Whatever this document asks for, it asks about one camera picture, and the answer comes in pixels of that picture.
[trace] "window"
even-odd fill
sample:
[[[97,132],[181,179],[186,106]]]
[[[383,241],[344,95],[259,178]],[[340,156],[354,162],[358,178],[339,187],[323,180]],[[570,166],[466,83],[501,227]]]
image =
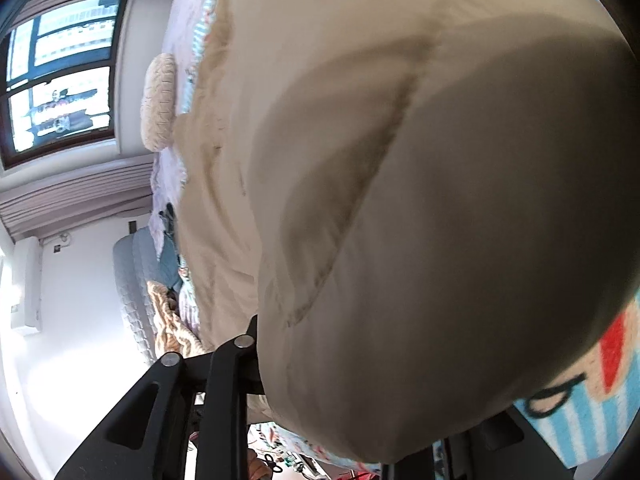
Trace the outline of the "window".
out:
[[[114,137],[113,79],[125,4],[69,4],[23,23],[2,40],[0,155],[5,168]]]

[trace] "knitted pillow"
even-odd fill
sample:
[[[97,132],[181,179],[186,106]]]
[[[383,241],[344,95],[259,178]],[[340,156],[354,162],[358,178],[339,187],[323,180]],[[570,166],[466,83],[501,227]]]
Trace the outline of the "knitted pillow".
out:
[[[171,145],[175,117],[175,61],[159,54],[146,70],[140,107],[140,134],[148,150],[159,152]]]

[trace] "hand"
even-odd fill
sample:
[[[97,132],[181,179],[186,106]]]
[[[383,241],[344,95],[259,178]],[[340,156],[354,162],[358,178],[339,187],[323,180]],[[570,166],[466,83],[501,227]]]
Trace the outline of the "hand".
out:
[[[273,471],[262,460],[258,458],[258,455],[251,448],[246,450],[246,463],[249,469],[249,480],[271,480]]]

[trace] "red object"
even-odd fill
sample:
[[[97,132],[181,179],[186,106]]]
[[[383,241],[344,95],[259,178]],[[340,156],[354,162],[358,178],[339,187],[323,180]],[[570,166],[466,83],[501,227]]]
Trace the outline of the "red object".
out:
[[[605,393],[608,394],[620,371],[625,343],[625,313],[620,314],[600,340],[600,362]]]

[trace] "khaki garment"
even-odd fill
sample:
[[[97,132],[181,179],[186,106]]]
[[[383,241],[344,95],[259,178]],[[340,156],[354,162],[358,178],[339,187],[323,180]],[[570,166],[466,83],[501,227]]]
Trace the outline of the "khaki garment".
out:
[[[638,285],[636,62],[596,0],[219,0],[176,142],[211,348],[394,462],[548,384]]]

